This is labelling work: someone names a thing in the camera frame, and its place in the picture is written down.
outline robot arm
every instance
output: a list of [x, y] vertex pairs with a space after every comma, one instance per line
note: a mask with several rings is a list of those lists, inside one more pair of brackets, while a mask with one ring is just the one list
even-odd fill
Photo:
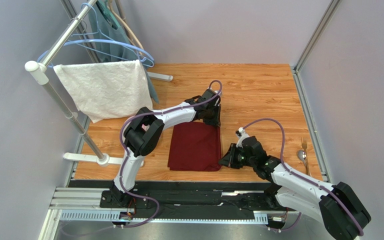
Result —
[[265, 194], [274, 205], [295, 209], [321, 222], [337, 240], [353, 240], [360, 233], [342, 204], [361, 228], [371, 221], [370, 214], [347, 184], [333, 185], [294, 170], [279, 158], [267, 155], [256, 137], [249, 136], [242, 127], [236, 135], [239, 141], [230, 145], [219, 164], [235, 169], [252, 167], [260, 178], [272, 183]]
[[207, 89], [202, 96], [195, 96], [177, 106], [158, 110], [156, 114], [147, 107], [141, 108], [136, 116], [143, 116], [132, 120], [122, 133], [123, 142], [128, 148], [124, 156], [128, 156], [128, 159], [114, 179], [115, 186], [124, 192], [120, 183], [122, 179], [127, 191], [134, 187], [136, 175], [145, 156], [155, 149], [165, 129], [195, 120], [203, 120], [207, 125], [220, 126], [220, 107], [220, 96], [215, 91]]

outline maroon cloth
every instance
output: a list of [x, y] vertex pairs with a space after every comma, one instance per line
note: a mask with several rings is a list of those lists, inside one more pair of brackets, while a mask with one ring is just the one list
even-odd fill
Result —
[[214, 172], [222, 167], [220, 127], [202, 122], [185, 122], [174, 126], [168, 167], [172, 171]]

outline white rack foot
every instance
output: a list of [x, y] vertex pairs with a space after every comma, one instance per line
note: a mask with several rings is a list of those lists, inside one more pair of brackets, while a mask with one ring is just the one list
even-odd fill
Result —
[[156, 79], [156, 80], [161, 80], [165, 82], [171, 82], [173, 80], [173, 76], [171, 75], [164, 75], [164, 74], [159, 74], [159, 73], [154, 73], [154, 72], [147, 72], [149, 77], [151, 79]]
[[77, 154], [77, 153], [66, 152], [63, 155], [63, 159], [68, 160], [68, 161], [97, 163], [102, 167], [106, 167], [109, 164], [121, 165], [123, 163], [124, 158], [112, 157], [106, 153], [104, 153], [103, 155], [105, 156], [105, 159], [99, 160], [99, 158], [95, 155], [86, 155], [86, 154]]

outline gray floor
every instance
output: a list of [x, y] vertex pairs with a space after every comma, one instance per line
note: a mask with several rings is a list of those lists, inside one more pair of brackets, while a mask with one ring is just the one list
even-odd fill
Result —
[[[291, 224], [297, 215], [288, 216]], [[69, 234], [90, 233], [110, 226], [109, 222], [71, 221], [63, 227]], [[63, 234], [57, 240], [75, 239]], [[291, 231], [275, 233], [263, 225], [247, 224], [187, 224], [187, 223], [148, 223], [130, 229], [109, 229], [97, 234], [80, 237], [81, 240], [332, 240], [324, 226], [315, 220], [303, 217]]]

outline wood surface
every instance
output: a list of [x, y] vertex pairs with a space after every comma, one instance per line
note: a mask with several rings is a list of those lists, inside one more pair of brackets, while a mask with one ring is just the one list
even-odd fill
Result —
[[[178, 105], [185, 99], [201, 95], [214, 80], [223, 83], [221, 97], [221, 144], [222, 156], [231, 143], [238, 138], [235, 131], [239, 127], [260, 118], [274, 118], [285, 129], [285, 148], [283, 158], [293, 168], [305, 173], [303, 163], [297, 158], [301, 149], [301, 139], [307, 138], [307, 154], [310, 172], [322, 180], [315, 156], [303, 109], [290, 70], [287, 64], [156, 64], [153, 73], [174, 76], [172, 82], [152, 80], [158, 93], [160, 104], [154, 109], [165, 109]], [[112, 157], [123, 157], [120, 144], [121, 126], [127, 118], [105, 119], [91, 123], [88, 133], [103, 153]], [[247, 133], [256, 136], [267, 154], [280, 156], [282, 135], [273, 122], [258, 122]], [[146, 156], [136, 180], [144, 181], [217, 181], [217, 182], [261, 182], [250, 167], [231, 169], [222, 167], [219, 171], [170, 171], [167, 167], [173, 128], [162, 133], [156, 149]], [[93, 155], [87, 144], [83, 154]], [[111, 180], [119, 165], [100, 167], [96, 163], [80, 162], [75, 179]]]

